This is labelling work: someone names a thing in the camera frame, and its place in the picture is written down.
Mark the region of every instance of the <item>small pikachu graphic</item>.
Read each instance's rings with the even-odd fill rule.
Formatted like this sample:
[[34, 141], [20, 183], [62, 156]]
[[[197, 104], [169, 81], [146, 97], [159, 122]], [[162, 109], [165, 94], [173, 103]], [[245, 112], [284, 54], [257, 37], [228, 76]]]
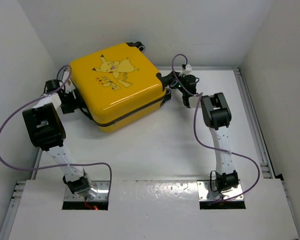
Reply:
[[115, 79], [119, 78], [120, 73], [131, 73], [139, 70], [130, 63], [129, 58], [122, 61], [106, 61], [105, 56], [101, 55], [100, 59], [102, 61], [100, 68], [94, 67], [92, 70], [112, 74]]

